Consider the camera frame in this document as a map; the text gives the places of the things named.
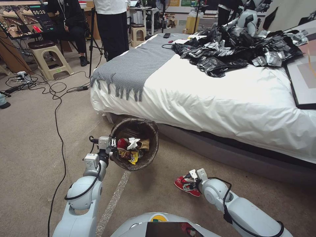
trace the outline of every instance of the trash can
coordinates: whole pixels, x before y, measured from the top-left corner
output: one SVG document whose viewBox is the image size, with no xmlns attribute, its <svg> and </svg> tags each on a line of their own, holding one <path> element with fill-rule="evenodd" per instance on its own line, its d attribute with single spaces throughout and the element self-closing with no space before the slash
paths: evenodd
<svg viewBox="0 0 316 237">
<path fill-rule="evenodd" d="M 158 147 L 158 126 L 154 121 L 144 118 L 126 118 L 114 125 L 111 131 L 111 137 L 115 137 L 116 141 L 120 138 L 127 138 L 128 133 L 137 133 L 137 138 L 149 139 L 149 151 L 144 152 L 143 156 L 138 159 L 134 165 L 127 159 L 123 159 L 117 152 L 112 156 L 112 160 L 123 169 L 129 171 L 137 171 L 148 166 L 155 158 Z"/>
</svg>

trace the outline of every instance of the red sneaker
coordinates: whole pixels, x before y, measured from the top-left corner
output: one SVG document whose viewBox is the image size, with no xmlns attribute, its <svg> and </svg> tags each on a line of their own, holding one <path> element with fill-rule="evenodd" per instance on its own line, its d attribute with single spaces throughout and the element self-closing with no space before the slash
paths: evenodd
<svg viewBox="0 0 316 237">
<path fill-rule="evenodd" d="M 196 189 L 190 189 L 190 184 L 189 183 L 193 183 L 194 180 L 193 178 L 184 178 L 184 176 L 180 176 L 177 178 L 177 180 L 174 182 L 174 185 L 181 189 L 182 191 L 185 191 L 186 193 L 190 193 L 191 195 L 195 196 L 195 197 L 199 197 L 201 195 L 201 193 Z"/>
</svg>

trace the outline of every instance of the gray blanket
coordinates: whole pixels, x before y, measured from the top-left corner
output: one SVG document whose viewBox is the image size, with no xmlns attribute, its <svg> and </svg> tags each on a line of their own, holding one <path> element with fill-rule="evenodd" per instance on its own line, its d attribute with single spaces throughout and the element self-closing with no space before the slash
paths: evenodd
<svg viewBox="0 0 316 237">
<path fill-rule="evenodd" d="M 92 74 L 91 86 L 96 81 L 100 89 L 100 80 L 103 80 L 108 85 L 109 94 L 110 84 L 113 83 L 116 87 L 116 97 L 123 98 L 125 89 L 126 100 L 128 100 L 129 93 L 133 90 L 135 101 L 142 101 L 143 87 L 147 78 L 175 54 L 173 50 L 161 46 L 168 44 L 170 40 L 187 38 L 184 34 L 176 35 L 178 37 L 171 35 L 168 39 L 164 39 L 164 34 L 158 34 L 138 48 L 131 48 L 125 55 L 98 67 Z"/>
</svg>

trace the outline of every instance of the phone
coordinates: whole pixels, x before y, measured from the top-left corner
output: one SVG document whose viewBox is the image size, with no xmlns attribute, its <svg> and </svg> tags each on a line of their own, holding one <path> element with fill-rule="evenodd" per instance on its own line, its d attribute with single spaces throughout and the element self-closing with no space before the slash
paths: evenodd
<svg viewBox="0 0 316 237">
<path fill-rule="evenodd" d="M 170 37 L 170 33 L 165 33 L 164 38 L 167 39 Z"/>
</svg>

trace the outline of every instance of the yellow chip bag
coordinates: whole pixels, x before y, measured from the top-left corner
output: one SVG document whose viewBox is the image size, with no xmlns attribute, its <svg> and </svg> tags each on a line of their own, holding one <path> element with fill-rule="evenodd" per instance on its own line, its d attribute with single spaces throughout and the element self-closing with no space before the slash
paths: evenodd
<svg viewBox="0 0 316 237">
<path fill-rule="evenodd" d="M 128 161 L 133 165 L 136 165 L 136 162 L 138 161 L 138 151 L 131 151 L 131 159 Z"/>
</svg>

